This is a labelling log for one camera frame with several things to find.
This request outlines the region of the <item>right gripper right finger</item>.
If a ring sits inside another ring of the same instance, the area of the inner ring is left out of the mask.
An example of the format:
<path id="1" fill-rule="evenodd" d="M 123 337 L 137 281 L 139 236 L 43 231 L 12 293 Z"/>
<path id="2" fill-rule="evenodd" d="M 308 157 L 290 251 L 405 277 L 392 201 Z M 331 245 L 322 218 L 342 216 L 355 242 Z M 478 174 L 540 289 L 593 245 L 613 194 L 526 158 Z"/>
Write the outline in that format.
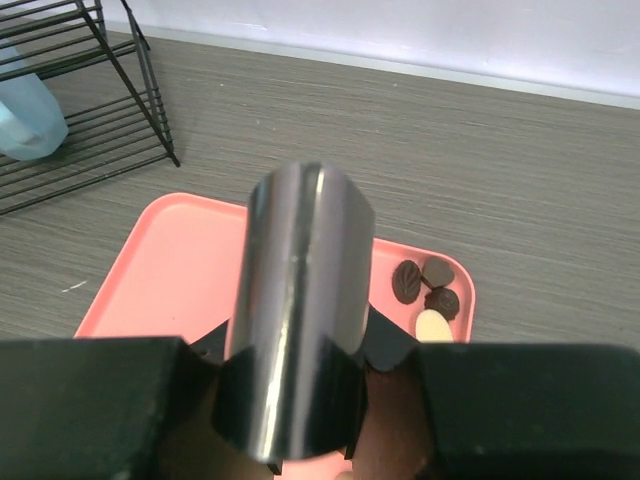
<path id="1" fill-rule="evenodd" d="M 639 354 L 601 344 L 413 342 L 373 363 L 359 479 L 635 479 Z"/>

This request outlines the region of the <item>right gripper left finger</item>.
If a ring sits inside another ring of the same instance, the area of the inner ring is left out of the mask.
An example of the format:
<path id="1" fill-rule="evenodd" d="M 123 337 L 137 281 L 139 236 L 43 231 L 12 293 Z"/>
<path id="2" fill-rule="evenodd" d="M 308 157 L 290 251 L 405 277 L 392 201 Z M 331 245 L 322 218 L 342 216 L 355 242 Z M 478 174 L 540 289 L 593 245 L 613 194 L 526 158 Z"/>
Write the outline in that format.
<path id="1" fill-rule="evenodd" d="M 2 477 L 275 478 L 211 426 L 225 334 L 3 341 Z"/>

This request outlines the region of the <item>pink tray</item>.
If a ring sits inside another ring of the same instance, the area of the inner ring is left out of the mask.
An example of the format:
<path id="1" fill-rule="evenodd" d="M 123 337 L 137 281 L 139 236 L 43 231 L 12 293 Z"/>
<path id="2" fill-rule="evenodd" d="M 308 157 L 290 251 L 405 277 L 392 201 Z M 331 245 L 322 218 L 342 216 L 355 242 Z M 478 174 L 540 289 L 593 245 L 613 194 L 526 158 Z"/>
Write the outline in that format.
<path id="1" fill-rule="evenodd" d="M 232 316 L 241 270 L 246 210 L 205 197 L 174 193 L 140 215 L 88 312 L 80 337 L 179 335 L 220 362 L 225 323 Z M 392 278 L 405 261 L 444 264 L 459 307 L 451 322 L 426 313 L 424 300 L 398 301 Z M 334 451 L 284 464 L 286 479 L 416 479 L 431 447 L 421 433 L 418 391 L 404 357 L 424 339 L 470 339 L 475 288 L 468 272 L 437 252 L 377 239 L 373 243 L 369 319 L 356 356 L 345 367 L 322 361 L 302 343 L 281 353 L 295 389 L 327 407 L 341 391 L 366 389 L 368 410 L 353 459 Z"/>

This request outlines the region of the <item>metal tongs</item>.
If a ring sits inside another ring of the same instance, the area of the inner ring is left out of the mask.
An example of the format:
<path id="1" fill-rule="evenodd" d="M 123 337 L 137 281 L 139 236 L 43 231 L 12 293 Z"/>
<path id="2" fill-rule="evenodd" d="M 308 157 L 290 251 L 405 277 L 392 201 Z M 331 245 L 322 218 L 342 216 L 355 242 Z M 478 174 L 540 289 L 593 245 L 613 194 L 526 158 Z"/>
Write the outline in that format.
<path id="1" fill-rule="evenodd" d="M 254 188 L 212 413 L 249 457 L 276 464 L 355 444 L 374 226 L 365 196 L 326 163 L 288 164 Z"/>

